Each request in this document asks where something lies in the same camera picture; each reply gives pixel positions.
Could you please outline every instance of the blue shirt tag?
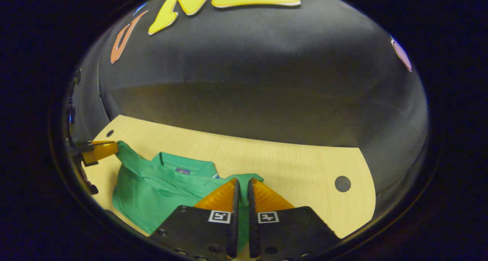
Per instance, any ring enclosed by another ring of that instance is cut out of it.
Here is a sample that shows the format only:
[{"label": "blue shirt tag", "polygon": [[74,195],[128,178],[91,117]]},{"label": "blue shirt tag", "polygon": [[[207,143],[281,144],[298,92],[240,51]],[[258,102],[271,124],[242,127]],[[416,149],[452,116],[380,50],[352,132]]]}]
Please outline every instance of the blue shirt tag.
[{"label": "blue shirt tag", "polygon": [[190,171],[188,169],[180,169],[180,168],[176,168],[176,171],[177,172],[181,172],[182,174],[187,174],[187,175],[190,175]]}]

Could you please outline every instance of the green polo shirt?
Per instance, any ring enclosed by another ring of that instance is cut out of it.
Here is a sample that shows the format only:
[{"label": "green polo shirt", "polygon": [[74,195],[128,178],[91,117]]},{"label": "green polo shirt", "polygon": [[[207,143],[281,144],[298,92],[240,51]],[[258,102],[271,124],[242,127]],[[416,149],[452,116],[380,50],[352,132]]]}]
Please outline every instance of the green polo shirt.
[{"label": "green polo shirt", "polygon": [[151,234],[180,205],[194,206],[202,198],[233,178],[241,187],[239,196],[238,251],[249,241],[247,183],[257,174],[236,174],[218,178],[211,161],[158,153],[151,161],[140,157],[118,141],[117,158],[122,162],[112,202],[114,207],[143,231]]}]

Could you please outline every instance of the screw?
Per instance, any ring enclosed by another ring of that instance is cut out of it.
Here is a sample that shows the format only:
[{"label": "screw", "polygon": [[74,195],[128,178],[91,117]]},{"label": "screw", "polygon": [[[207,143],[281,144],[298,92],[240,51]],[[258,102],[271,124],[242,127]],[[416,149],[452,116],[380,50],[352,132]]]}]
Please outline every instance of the screw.
[{"label": "screw", "polygon": [[168,234],[164,229],[159,229],[157,233],[161,236],[166,236]]},{"label": "screw", "polygon": [[212,246],[209,248],[209,251],[212,252],[212,253],[221,253],[222,252],[222,249],[219,247],[219,246]]},{"label": "screw", "polygon": [[278,250],[275,247],[269,247],[265,249],[267,254],[275,254]]}]

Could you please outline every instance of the orange letter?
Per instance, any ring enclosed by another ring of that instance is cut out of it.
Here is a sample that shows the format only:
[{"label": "orange letter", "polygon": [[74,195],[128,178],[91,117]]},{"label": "orange letter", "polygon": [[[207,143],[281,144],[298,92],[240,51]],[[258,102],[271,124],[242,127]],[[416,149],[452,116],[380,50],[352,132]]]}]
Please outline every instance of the orange letter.
[{"label": "orange letter", "polygon": [[[132,30],[134,30],[136,23],[139,21],[139,19],[144,14],[146,14],[146,12],[147,11],[142,12],[139,16],[136,17],[136,19],[134,19],[131,23],[129,23],[124,28],[122,28],[122,30],[117,35],[117,38],[115,39],[114,47],[112,48],[112,54],[110,54],[110,61],[112,63],[115,63],[120,58],[120,55],[124,51],[125,44],[127,43],[127,40],[129,40],[129,37],[130,37],[130,34],[132,33]],[[122,35],[124,34],[125,30],[127,30],[127,33],[125,34],[125,37],[122,40],[122,43],[120,43],[120,39],[122,38]]]}]

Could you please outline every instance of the purple sticker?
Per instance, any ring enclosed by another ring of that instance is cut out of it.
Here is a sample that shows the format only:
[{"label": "purple sticker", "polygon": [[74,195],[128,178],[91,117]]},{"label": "purple sticker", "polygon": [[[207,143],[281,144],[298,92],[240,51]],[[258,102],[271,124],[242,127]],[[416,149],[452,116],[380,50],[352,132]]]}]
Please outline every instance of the purple sticker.
[{"label": "purple sticker", "polygon": [[395,41],[394,38],[392,38],[392,46],[395,49],[398,58],[401,59],[408,71],[412,72],[412,64],[410,63],[410,60],[408,59],[405,50],[403,50],[403,48]]},{"label": "purple sticker", "polygon": [[176,171],[177,172],[181,172],[182,174],[187,174],[187,175],[190,175],[190,171],[188,169],[180,169],[180,168],[176,168]]}]

